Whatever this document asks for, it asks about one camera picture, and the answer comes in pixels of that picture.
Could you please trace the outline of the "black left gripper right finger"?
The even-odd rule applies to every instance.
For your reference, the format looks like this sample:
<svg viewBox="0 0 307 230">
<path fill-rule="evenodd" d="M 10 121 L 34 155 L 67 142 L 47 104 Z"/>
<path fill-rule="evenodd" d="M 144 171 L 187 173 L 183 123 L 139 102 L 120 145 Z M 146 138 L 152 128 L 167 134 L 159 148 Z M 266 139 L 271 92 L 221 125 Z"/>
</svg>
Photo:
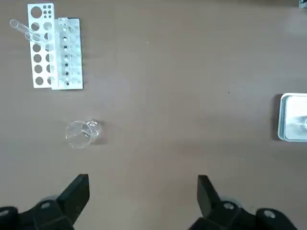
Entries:
<svg viewBox="0 0 307 230">
<path fill-rule="evenodd" d="M 197 201 L 202 213 L 190 230 L 296 230 L 281 211 L 260 208 L 251 214 L 232 201 L 222 200 L 209 177 L 198 175 Z"/>
</svg>

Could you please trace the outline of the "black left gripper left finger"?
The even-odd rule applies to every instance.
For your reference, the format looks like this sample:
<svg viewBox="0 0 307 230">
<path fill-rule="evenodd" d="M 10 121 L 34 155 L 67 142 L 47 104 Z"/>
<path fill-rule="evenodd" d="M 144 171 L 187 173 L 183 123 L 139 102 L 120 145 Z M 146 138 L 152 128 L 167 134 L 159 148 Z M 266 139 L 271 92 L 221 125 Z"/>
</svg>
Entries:
<svg viewBox="0 0 307 230">
<path fill-rule="evenodd" d="M 89 175 L 79 174 L 59 196 L 46 197 L 20 213 L 16 207 L 0 208 L 2 230 L 72 230 L 90 198 Z"/>
</svg>

